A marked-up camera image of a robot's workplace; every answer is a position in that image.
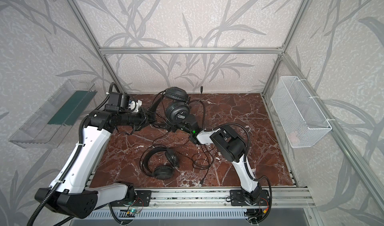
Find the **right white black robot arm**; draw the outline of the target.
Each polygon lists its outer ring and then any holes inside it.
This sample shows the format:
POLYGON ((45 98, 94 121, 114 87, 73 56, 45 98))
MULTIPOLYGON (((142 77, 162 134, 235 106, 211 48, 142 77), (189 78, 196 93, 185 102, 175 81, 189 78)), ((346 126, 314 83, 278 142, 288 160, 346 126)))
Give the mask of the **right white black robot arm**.
POLYGON ((211 129, 203 129, 196 120, 192 120, 178 123, 176 128, 188 133, 190 140, 196 145, 213 144, 234 166, 241 182, 245 202, 250 206, 256 204, 262 187, 248 162, 251 138, 246 127, 238 123, 225 123, 211 129))

